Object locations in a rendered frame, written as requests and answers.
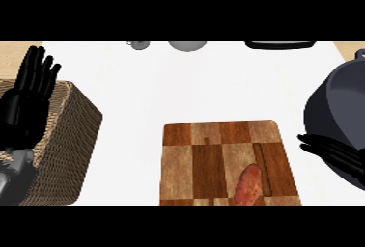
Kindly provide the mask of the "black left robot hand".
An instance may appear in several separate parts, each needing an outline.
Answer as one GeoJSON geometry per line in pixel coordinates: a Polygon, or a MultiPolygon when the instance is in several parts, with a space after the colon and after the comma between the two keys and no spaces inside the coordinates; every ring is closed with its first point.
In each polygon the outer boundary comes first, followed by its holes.
{"type": "Polygon", "coordinates": [[[32,149],[47,125],[60,64],[42,46],[26,50],[16,83],[0,97],[0,151],[32,149]]]}

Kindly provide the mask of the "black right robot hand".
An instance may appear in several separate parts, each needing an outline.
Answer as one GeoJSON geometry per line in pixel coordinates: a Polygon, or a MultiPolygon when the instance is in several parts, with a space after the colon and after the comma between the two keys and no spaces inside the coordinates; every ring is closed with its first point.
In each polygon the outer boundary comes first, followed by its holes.
{"type": "Polygon", "coordinates": [[[335,139],[314,135],[298,135],[301,149],[316,155],[339,177],[365,191],[365,149],[354,149],[335,139]]]}

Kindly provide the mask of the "dark grey pot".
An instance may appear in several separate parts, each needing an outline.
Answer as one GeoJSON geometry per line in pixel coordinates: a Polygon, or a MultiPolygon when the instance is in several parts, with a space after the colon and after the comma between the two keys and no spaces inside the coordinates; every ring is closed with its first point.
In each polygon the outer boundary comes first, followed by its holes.
{"type": "Polygon", "coordinates": [[[365,48],[333,69],[305,102],[304,131],[365,149],[365,48]]]}

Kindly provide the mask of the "orange sweet potato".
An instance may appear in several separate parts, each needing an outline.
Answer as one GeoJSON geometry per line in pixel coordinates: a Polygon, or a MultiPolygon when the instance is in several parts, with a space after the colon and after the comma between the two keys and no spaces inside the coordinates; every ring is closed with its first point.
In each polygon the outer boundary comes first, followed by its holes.
{"type": "Polygon", "coordinates": [[[239,206],[250,206],[261,195],[261,170],[256,164],[243,169],[234,187],[233,202],[239,206]]]}

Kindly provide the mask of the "checkered wooden cutting board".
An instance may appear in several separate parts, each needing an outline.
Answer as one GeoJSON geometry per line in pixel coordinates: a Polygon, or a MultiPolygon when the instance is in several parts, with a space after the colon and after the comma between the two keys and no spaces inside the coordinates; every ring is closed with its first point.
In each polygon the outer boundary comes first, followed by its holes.
{"type": "Polygon", "coordinates": [[[248,165],[261,170],[261,206],[301,202],[276,122],[168,123],[162,135],[159,204],[228,206],[248,165]]]}

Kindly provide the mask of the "brown wicker basket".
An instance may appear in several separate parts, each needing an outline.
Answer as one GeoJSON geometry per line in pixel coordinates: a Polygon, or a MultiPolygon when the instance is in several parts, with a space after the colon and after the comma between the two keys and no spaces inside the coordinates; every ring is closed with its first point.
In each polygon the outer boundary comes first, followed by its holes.
{"type": "MultiPolygon", "coordinates": [[[[70,82],[57,81],[32,165],[36,175],[17,206],[69,205],[76,201],[101,124],[101,112],[70,82]]],[[[0,151],[0,161],[11,161],[0,151]]]]}

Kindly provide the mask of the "small grey round object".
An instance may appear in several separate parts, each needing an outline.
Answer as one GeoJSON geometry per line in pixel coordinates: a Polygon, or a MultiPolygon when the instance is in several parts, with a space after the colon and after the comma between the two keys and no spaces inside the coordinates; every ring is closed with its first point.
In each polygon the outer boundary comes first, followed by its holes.
{"type": "Polygon", "coordinates": [[[126,44],[135,50],[144,50],[149,47],[149,42],[147,41],[128,41],[126,44]]]}

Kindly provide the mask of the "black flat appliance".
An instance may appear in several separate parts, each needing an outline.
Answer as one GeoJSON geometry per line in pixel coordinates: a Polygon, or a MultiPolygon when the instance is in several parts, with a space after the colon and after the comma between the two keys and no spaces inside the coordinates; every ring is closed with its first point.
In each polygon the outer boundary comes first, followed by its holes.
{"type": "Polygon", "coordinates": [[[252,49],[265,50],[284,50],[284,49],[301,49],[313,47],[316,41],[299,41],[299,42],[256,42],[245,41],[245,45],[252,49]]]}

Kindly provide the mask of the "grey round bowl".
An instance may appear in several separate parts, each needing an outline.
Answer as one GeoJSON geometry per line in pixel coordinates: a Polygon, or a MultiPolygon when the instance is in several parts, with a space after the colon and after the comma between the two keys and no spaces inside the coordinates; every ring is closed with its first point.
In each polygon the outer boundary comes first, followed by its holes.
{"type": "Polygon", "coordinates": [[[181,52],[191,52],[205,46],[203,41],[169,41],[169,45],[181,52]]]}

